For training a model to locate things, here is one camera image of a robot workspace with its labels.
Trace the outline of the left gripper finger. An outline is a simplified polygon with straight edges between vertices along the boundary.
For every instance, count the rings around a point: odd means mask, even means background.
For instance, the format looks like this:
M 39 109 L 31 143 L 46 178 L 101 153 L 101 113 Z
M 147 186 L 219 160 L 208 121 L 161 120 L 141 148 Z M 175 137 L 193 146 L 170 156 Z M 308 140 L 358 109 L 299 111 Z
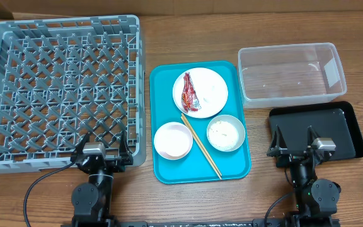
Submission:
M 81 142 L 75 147 L 74 154 L 79 154 L 83 152 L 83 148 L 86 143 L 89 142 L 90 139 L 90 133 L 86 133 L 84 137 L 82 138 Z
M 120 140 L 119 140 L 119 148 L 118 153 L 120 156 L 128 156 L 129 155 L 129 148 L 127 145 L 127 139 L 125 137 L 125 131 L 121 132 Z

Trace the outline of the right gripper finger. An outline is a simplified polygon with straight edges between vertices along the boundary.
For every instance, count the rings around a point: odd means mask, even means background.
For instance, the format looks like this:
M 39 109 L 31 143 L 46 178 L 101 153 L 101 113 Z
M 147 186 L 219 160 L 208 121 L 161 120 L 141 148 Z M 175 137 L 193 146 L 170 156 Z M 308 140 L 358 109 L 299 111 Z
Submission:
M 309 148 L 316 148 L 317 138 L 319 138 L 319 134 L 310 125 L 308 127 L 308 147 Z
M 274 131 L 269 151 L 287 151 L 287 145 L 278 125 L 277 129 Z

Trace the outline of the pink bowl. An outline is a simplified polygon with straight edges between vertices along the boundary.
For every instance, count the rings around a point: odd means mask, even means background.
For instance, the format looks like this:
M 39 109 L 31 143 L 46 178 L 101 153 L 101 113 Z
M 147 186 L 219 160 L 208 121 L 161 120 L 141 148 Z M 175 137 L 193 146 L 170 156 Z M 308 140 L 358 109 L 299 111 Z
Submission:
M 156 152 L 167 160 L 184 158 L 193 145 L 192 133 L 182 123 L 168 122 L 155 133 L 153 145 Z

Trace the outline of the grey-green bowl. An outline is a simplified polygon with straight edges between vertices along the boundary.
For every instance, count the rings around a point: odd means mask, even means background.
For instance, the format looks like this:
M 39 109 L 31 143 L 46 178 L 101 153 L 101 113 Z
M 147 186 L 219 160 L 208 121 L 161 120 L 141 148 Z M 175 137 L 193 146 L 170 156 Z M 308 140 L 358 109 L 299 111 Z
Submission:
M 207 126 L 207 140 L 208 140 L 208 130 L 209 130 L 210 125 L 217 122 L 218 120 L 226 121 L 226 122 L 229 122 L 232 125 L 234 125 L 235 128 L 237 129 L 238 136 L 239 136 L 238 142 L 237 142 L 237 144 L 235 145 L 234 148 L 230 149 L 229 151 L 222 151 L 222 152 L 232 152 L 232 151 L 237 150 L 240 146 L 242 146 L 243 142 L 245 141 L 246 130 L 245 130 L 245 127 L 242 124 L 242 122 L 238 118 L 236 118 L 236 117 L 234 117 L 232 115 L 218 115 L 217 117 L 214 117 L 209 122 L 209 125 Z

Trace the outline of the cooked rice pile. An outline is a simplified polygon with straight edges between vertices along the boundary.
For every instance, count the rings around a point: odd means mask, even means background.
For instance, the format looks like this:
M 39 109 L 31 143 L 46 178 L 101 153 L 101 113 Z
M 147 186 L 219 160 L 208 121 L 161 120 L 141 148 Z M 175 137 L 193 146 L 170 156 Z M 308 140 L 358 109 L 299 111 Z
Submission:
M 220 151 L 229 151 L 234 148 L 238 139 L 237 129 L 229 122 L 218 120 L 209 127 L 208 140 Z

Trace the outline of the red snack wrapper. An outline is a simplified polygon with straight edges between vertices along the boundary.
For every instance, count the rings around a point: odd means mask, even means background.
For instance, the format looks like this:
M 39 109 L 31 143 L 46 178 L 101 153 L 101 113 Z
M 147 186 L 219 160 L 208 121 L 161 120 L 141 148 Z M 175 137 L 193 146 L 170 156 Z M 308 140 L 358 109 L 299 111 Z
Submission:
M 186 112 L 197 112 L 201 109 L 199 99 L 193 87 L 192 79 L 190 73 L 185 73 L 184 77 L 184 87 L 181 94 L 181 104 Z

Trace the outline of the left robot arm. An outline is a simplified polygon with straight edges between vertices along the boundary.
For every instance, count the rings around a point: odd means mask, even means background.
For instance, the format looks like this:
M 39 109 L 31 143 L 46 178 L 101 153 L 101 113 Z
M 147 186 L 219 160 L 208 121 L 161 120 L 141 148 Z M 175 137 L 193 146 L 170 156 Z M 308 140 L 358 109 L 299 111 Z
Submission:
M 90 134 L 83 137 L 71 154 L 77 168 L 89 175 L 88 181 L 78 185 L 72 192 L 74 206 L 72 226 L 120 226 L 110 214 L 113 174 L 124 172 L 134 160 L 127 145 L 125 132 L 120 133 L 118 155 L 109 158 L 102 142 L 90 142 Z

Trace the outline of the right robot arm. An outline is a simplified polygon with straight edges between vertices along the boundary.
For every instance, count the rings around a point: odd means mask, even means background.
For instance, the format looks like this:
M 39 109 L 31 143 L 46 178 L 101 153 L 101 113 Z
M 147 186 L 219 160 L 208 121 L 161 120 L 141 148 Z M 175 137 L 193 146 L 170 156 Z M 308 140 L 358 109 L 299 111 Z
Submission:
M 331 216 L 337 212 L 341 187 L 331 180 L 318 178 L 315 168 L 330 160 L 336 145 L 331 138 L 320 137 L 311 127 L 307 132 L 305 149 L 289 149 L 280 128 L 272 136 L 267 156 L 276 158 L 276 167 L 290 170 L 293 191 L 277 199 L 267 210 L 263 224 L 268 225 L 271 210 L 284 199 L 294 195 L 296 211 L 289 212 L 277 226 L 286 227 L 340 227 L 340 221 Z

